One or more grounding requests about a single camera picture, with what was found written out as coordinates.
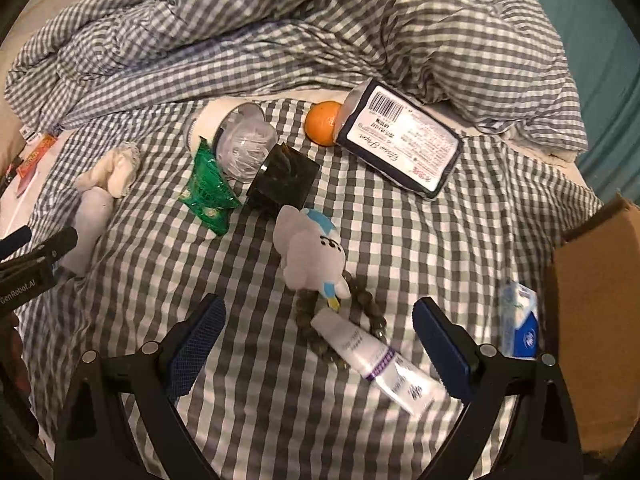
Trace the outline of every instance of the plastic container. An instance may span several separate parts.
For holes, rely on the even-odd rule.
[[[373,78],[349,92],[333,133],[336,144],[430,200],[444,186],[462,148],[455,131]]]
[[[224,173],[251,182],[264,159],[278,142],[276,129],[264,119],[254,102],[243,98],[215,99],[186,121],[184,137],[192,155],[207,141]]]
[[[223,130],[213,147],[216,161],[228,176],[251,182],[278,142],[276,129],[263,119],[241,119]]]

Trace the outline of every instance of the teal wall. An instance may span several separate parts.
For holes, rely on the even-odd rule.
[[[562,37],[590,149],[578,167],[597,195],[640,203],[640,46],[610,0],[539,0]]]

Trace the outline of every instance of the white tube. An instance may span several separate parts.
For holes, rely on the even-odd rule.
[[[421,415],[434,400],[444,398],[442,384],[332,309],[320,310],[311,326],[354,370],[412,415]]]

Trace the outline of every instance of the cardboard box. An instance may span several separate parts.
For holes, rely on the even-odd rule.
[[[640,209],[618,196],[563,238],[545,277],[546,345],[583,450],[607,451],[640,413]]]

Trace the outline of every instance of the plush toy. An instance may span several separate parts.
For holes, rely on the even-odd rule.
[[[338,298],[350,298],[342,276],[346,256],[334,224],[315,209],[283,206],[276,219],[273,245],[282,257],[280,268],[287,287],[316,290],[338,310]]]

